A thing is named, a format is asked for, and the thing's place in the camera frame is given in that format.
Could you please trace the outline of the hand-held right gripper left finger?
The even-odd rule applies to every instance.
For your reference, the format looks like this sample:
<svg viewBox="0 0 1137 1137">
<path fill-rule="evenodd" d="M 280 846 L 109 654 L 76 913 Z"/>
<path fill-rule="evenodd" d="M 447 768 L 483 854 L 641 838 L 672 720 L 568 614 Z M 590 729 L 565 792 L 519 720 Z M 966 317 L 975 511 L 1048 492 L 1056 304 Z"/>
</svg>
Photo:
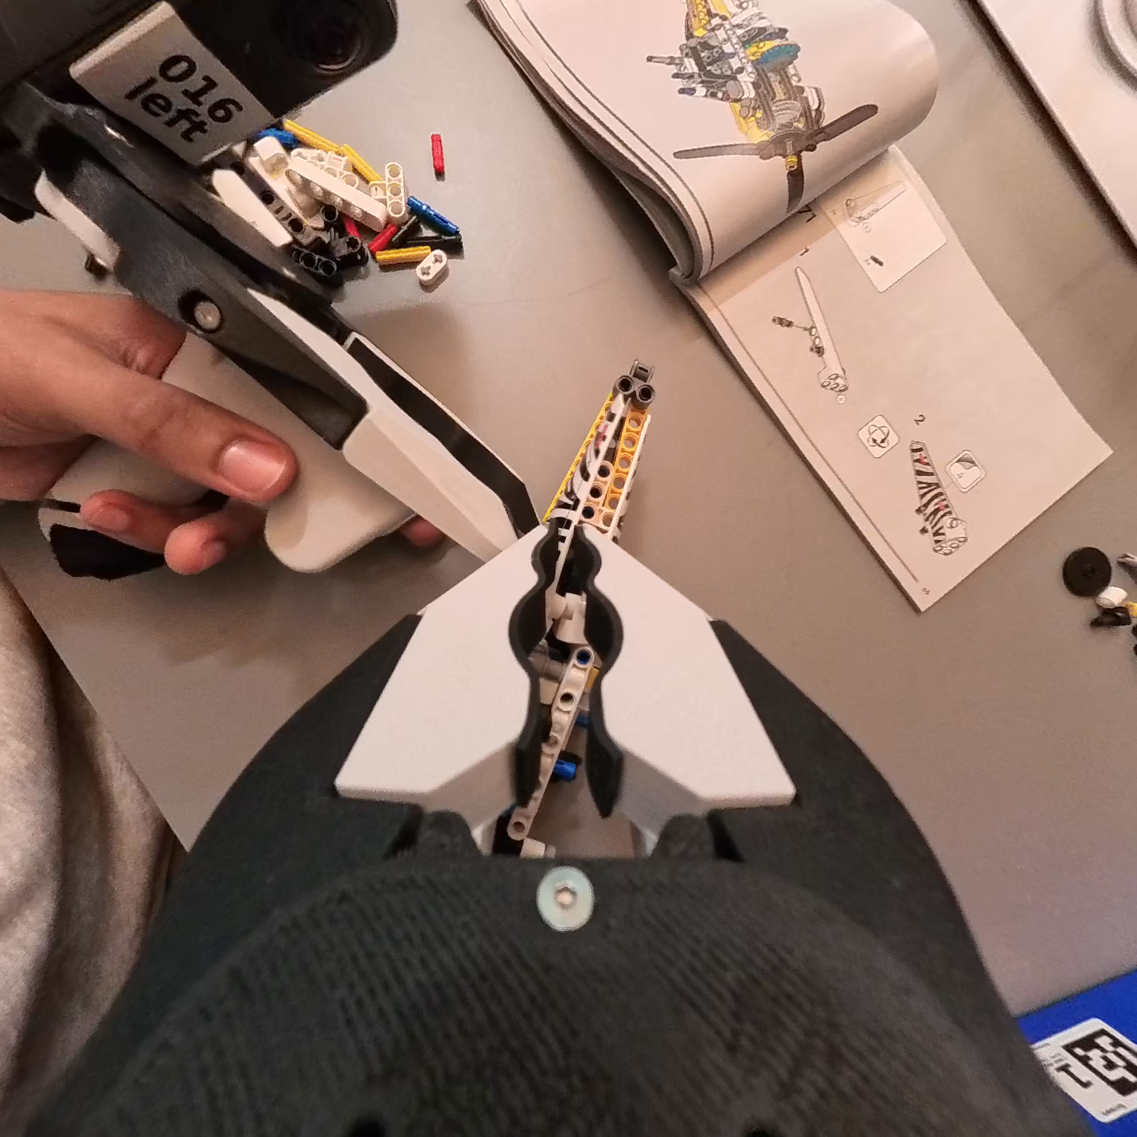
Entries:
<svg viewBox="0 0 1137 1137">
<path fill-rule="evenodd" d="M 532 647 L 548 633 L 556 535 L 532 528 L 427 604 L 334 789 L 427 813 L 499 817 L 516 755 L 537 770 Z"/>
</svg>

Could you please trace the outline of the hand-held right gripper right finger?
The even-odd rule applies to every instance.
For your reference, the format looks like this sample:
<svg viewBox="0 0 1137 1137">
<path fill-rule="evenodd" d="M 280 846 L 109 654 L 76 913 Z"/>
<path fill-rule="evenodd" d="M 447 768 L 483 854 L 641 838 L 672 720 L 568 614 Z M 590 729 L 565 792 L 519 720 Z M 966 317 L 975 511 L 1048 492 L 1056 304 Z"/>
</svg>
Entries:
<svg viewBox="0 0 1137 1137">
<path fill-rule="evenodd" d="M 717 624 L 624 548 L 574 530 L 590 692 L 586 783 L 598 817 L 786 806 L 794 786 Z"/>
</svg>

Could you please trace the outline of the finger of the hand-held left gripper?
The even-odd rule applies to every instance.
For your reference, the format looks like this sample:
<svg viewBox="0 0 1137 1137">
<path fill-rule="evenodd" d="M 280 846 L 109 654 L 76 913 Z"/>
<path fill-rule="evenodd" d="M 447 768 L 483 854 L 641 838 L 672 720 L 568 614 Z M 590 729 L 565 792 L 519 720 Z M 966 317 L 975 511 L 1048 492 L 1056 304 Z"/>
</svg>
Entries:
<svg viewBox="0 0 1137 1137">
<path fill-rule="evenodd" d="M 523 481 L 461 420 L 442 413 L 442 428 L 452 431 L 452 441 L 380 388 L 339 454 L 453 543 L 490 561 L 523 535 Z"/>
<path fill-rule="evenodd" d="M 434 391 L 427 391 L 413 374 L 407 374 L 386 350 L 380 350 L 366 334 L 339 325 L 334 313 L 327 313 L 319 325 L 305 319 L 292 305 L 253 294 L 251 298 L 281 327 L 289 330 L 319 366 L 330 369 L 330 374 L 346 387 L 346 391 L 360 395 L 360 416 L 369 410 L 373 391 L 386 391 L 393 403 L 399 403 L 413 420 L 420 420 L 438 436 L 452 436 L 447 428 L 442 428 L 442 413 L 452 413 Z M 523 535 L 537 528 L 537 513 L 530 503 L 530 492 L 523 486 Z"/>
</svg>

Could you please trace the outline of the lego plane model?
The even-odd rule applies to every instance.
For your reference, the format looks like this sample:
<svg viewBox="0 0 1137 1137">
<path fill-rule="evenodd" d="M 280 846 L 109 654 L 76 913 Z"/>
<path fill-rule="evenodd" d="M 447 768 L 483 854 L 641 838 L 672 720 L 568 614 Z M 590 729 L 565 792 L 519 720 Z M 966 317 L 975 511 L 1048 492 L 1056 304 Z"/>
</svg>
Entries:
<svg viewBox="0 0 1137 1137">
<path fill-rule="evenodd" d="M 620 542 L 630 486 L 641 465 L 641 441 L 651 422 L 654 369 L 635 361 L 609 388 L 553 503 L 544 513 L 556 537 L 556 561 L 544 593 L 544 638 L 530 651 L 537 698 L 548 715 L 542 774 L 527 803 L 504 810 L 493 832 L 494 854 L 551 856 L 553 846 L 532 839 L 532 821 L 548 786 L 577 783 L 586 770 L 590 692 L 598 676 L 594 647 L 586 640 L 586 593 L 571 570 L 571 537 L 592 530 Z"/>
</svg>

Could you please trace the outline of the large pile of lego pieces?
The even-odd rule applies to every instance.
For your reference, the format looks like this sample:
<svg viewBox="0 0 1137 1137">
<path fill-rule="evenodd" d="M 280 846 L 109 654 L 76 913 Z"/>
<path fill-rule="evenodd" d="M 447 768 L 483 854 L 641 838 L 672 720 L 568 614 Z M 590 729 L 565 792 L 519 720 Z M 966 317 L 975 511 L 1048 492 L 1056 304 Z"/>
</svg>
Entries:
<svg viewBox="0 0 1137 1137">
<path fill-rule="evenodd" d="M 223 149 L 204 182 L 327 289 L 373 267 L 413 271 L 420 289 L 434 289 L 465 254 L 461 228 L 407 190 L 399 163 L 369 163 L 297 121 Z"/>
</svg>

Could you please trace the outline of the small cluster of lego pieces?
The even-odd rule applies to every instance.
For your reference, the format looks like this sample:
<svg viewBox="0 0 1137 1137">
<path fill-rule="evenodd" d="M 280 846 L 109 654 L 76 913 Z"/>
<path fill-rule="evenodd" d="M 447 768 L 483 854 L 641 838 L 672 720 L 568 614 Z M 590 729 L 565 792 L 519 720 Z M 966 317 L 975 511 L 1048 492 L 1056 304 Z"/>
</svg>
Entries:
<svg viewBox="0 0 1137 1137">
<path fill-rule="evenodd" d="M 1133 553 L 1110 558 L 1102 548 L 1073 548 L 1061 561 L 1061 584 L 1084 604 L 1092 633 L 1131 633 L 1137 651 L 1137 584 Z"/>
</svg>

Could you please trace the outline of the lego instruction booklet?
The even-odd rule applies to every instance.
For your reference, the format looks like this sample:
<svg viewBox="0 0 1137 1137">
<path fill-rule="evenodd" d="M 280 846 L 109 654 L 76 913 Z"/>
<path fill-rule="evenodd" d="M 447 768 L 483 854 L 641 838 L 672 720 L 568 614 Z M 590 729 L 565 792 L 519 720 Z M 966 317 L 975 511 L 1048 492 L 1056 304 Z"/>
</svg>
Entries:
<svg viewBox="0 0 1137 1137">
<path fill-rule="evenodd" d="M 901 5 L 480 10 L 915 608 L 1110 459 L 894 149 L 941 76 Z"/>
</svg>

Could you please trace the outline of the person's left hand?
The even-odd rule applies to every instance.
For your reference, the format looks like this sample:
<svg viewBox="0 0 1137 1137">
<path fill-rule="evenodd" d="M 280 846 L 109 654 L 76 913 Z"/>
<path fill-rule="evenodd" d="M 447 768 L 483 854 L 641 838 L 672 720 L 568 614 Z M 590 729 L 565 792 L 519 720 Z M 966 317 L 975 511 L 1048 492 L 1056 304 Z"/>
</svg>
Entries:
<svg viewBox="0 0 1137 1137">
<path fill-rule="evenodd" d="M 261 505 L 292 486 L 297 459 L 264 428 L 163 379 L 183 336 L 130 295 L 4 289 L 0 499 L 45 499 L 99 436 L 227 503 L 158 505 L 104 489 L 80 503 L 96 535 L 163 553 L 179 575 L 257 537 Z"/>
</svg>

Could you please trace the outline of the blue plastic bin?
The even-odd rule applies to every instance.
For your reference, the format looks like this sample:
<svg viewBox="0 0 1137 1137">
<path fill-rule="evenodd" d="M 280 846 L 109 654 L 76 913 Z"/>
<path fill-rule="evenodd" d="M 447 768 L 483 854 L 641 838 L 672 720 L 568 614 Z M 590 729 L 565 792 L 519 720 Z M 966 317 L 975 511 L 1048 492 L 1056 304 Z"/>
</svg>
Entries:
<svg viewBox="0 0 1137 1137">
<path fill-rule="evenodd" d="M 1018 1029 L 1048 1079 L 1096 1133 L 1137 1133 L 1133 1006 L 1050 1006 L 1023 1016 Z"/>
</svg>

